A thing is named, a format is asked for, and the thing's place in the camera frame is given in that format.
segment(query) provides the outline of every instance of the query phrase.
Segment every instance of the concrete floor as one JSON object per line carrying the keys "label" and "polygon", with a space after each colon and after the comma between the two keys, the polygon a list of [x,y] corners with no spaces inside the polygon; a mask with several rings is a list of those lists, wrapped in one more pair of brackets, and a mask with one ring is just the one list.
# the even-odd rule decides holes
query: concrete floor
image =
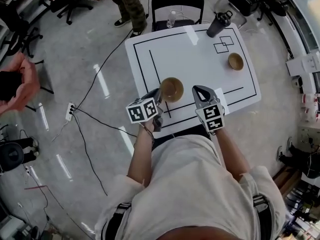
{"label": "concrete floor", "polygon": [[[210,9],[217,0],[205,0],[203,19],[213,20]],[[148,8],[148,0],[142,0]],[[85,146],[73,119],[61,135],[52,142],[65,123],[69,102],[76,105],[84,98],[96,73],[94,66],[101,66],[105,58],[128,34],[131,25],[114,28],[119,19],[118,7],[111,0],[101,0],[93,4],[89,11],[80,9],[73,17],[73,24],[67,25],[65,17],[57,18],[51,12],[38,22],[43,39],[33,49],[32,61],[44,60],[44,65],[37,66],[41,84],[51,85],[55,94],[40,91],[32,104],[42,104],[46,123],[41,109],[33,112],[8,112],[0,122],[10,123],[9,137],[19,137],[19,130],[25,129],[40,143],[40,156],[26,166],[32,167],[32,175],[40,185],[46,185],[54,197],[64,207],[59,206],[48,188],[43,192],[47,196],[46,212],[52,223],[62,232],[75,239],[88,237],[70,220],[68,215],[91,238],[96,220],[102,210],[106,196],[94,175]],[[188,10],[185,16],[196,18]],[[164,18],[168,10],[162,13]],[[288,136],[297,136],[299,120],[299,90],[291,85],[291,78],[285,65],[287,49],[274,26],[268,21],[256,20],[258,12],[248,18],[241,29],[259,81],[262,99],[260,102],[228,115],[226,128],[250,165],[266,166],[274,175],[282,166],[276,162],[279,145],[286,145]],[[146,32],[151,31],[152,17],[147,19]],[[135,134],[137,126],[130,124],[125,106],[138,97],[135,82],[124,45],[121,45],[109,58],[101,71],[109,94],[103,92],[99,79],[95,81],[81,108],[115,127],[124,127]],[[126,174],[131,150],[127,139],[121,132],[101,125],[78,112],[77,118],[83,131],[88,154],[96,173],[106,191],[115,174]],[[27,220],[42,230],[46,223],[44,207],[46,200],[34,180],[28,176],[22,166],[0,177],[0,196],[10,211]]]}

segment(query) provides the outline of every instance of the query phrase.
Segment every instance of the hand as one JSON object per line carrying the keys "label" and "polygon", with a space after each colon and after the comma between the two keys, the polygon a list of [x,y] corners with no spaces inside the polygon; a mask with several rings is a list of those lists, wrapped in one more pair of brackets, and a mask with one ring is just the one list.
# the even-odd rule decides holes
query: hand
{"label": "hand", "polygon": [[154,126],[153,122],[154,122],[154,119],[151,118],[149,121],[144,122],[144,123],[142,123],[142,124],[143,124],[151,133],[153,133],[154,130],[155,130],[155,126]]}

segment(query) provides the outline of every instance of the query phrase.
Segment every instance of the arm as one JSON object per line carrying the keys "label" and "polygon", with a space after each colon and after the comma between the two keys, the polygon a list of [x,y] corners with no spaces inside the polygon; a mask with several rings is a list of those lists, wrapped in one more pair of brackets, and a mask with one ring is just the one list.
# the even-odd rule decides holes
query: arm
{"label": "arm", "polygon": [[[154,131],[152,122],[153,119],[144,125],[150,132]],[[151,151],[152,138],[142,126],[139,126],[139,133],[134,145],[134,152],[127,176],[145,187],[149,185],[152,176]]]}
{"label": "arm", "polygon": [[241,174],[250,171],[248,161],[224,128],[216,131],[216,137],[227,171],[232,174],[236,181],[240,181],[242,178]]}

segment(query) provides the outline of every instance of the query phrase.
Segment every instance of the brown bowl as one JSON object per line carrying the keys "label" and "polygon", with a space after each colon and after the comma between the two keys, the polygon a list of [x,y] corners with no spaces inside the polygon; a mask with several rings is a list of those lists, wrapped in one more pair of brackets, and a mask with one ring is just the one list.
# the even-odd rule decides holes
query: brown bowl
{"label": "brown bowl", "polygon": [[236,71],[242,70],[244,68],[244,60],[238,53],[230,53],[228,57],[228,62],[230,67]]}
{"label": "brown bowl", "polygon": [[168,77],[160,84],[161,97],[166,102],[177,102],[184,94],[184,85],[175,77]]}

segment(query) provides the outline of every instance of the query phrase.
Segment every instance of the black tumbler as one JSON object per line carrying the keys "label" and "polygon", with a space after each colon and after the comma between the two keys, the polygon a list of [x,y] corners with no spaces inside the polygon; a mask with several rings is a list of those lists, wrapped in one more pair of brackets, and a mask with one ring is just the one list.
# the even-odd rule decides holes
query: black tumbler
{"label": "black tumbler", "polygon": [[228,27],[231,24],[231,17],[233,13],[231,11],[219,12],[215,15],[213,22],[210,27],[206,31],[206,34],[214,38],[217,34],[219,34],[222,30]]}

